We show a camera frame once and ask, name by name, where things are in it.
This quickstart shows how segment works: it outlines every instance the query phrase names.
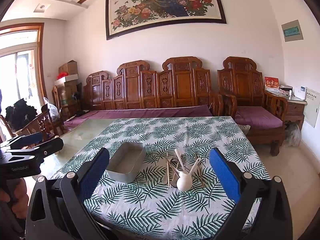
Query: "recessed ceiling light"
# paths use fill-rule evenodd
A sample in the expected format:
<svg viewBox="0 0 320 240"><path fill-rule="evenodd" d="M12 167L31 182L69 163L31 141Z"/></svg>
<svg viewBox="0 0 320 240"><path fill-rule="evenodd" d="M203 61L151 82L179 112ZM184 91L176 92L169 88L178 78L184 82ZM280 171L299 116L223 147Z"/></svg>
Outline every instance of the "recessed ceiling light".
<svg viewBox="0 0 320 240"><path fill-rule="evenodd" d="M44 13L49 8L49 6L50 4L39 3L33 12Z"/></svg>

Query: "wooden door frame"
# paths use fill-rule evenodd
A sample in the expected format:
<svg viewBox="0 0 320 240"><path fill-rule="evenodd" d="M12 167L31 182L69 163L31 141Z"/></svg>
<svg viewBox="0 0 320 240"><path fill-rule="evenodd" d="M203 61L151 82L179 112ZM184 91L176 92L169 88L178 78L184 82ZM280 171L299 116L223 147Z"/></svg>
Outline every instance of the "wooden door frame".
<svg viewBox="0 0 320 240"><path fill-rule="evenodd" d="M15 33L15 32L23 32L23 31L38 31L37 34L37 43L38 43L38 73L40 77L38 80L40 81L40 91L42 98L48 98L47 97L47 90L45 89L44 84L44 74L43 74L43 62L42 62L42 45L43 45L43 30L44 30L44 23L19 23L19 24L13 24L13 25L7 25L0 27L0 36L4 34L9 33Z"/></svg>

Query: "silver screw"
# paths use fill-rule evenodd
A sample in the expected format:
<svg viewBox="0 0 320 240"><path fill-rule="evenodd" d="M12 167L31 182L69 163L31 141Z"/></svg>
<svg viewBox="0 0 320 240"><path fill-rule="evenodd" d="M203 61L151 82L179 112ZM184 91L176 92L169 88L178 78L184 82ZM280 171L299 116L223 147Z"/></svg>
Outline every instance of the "silver screw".
<svg viewBox="0 0 320 240"><path fill-rule="evenodd" d="M37 179L38 182L42 182L44 181L44 176L40 176L38 179Z"/></svg>
<svg viewBox="0 0 320 240"><path fill-rule="evenodd" d="M68 179L72 179L74 176L75 176L75 173L74 173L73 171L70 171L70 172L67 174L67 178L68 178Z"/></svg>
<svg viewBox="0 0 320 240"><path fill-rule="evenodd" d="M243 176L246 178L246 179L251 179L252 178L252 174L250 172L245 172L243 174Z"/></svg>
<svg viewBox="0 0 320 240"><path fill-rule="evenodd" d="M275 176L275 182L280 183L280 182L281 182L281 178L280 178L280 177L278 177L278 176Z"/></svg>

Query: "tile floor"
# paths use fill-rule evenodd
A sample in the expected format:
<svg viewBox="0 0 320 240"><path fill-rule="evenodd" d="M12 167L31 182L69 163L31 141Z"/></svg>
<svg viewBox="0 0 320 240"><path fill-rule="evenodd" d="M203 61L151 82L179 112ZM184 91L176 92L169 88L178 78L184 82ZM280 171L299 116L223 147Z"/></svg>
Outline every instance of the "tile floor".
<svg viewBox="0 0 320 240"><path fill-rule="evenodd" d="M267 145L255 146L270 176L280 176L287 192L293 223L293 239L297 240L307 228L320 206L320 178L310 160L298 147L281 147L277 157ZM35 181L26 178L31 196Z"/></svg>

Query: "white wall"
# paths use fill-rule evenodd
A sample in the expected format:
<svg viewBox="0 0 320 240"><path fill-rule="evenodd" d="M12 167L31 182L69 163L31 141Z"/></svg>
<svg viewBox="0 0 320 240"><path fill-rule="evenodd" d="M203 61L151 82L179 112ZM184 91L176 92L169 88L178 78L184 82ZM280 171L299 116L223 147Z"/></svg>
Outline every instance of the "white wall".
<svg viewBox="0 0 320 240"><path fill-rule="evenodd" d="M290 86L306 86L320 92L320 26L304 0L270 0L284 52L284 81ZM299 20L303 40L284 42L281 25ZM320 161L320 120L315 128L303 123L302 140Z"/></svg>
<svg viewBox="0 0 320 240"><path fill-rule="evenodd" d="M169 57L196 56L211 69L213 88L217 69L228 56L252 58L264 75L284 80L283 53L276 20L268 0L222 0L228 24L175 24L149 28L106 40L105 0L67 22L66 60L78 62L80 80L93 72L116 69L143 59L160 71Z"/></svg>
<svg viewBox="0 0 320 240"><path fill-rule="evenodd" d="M44 84L49 101L52 103L52 88L58 75L58 68L65 61L65 25L66 21L47 18L25 18L0 22L0 27L18 24L43 22L43 73Z"/></svg>

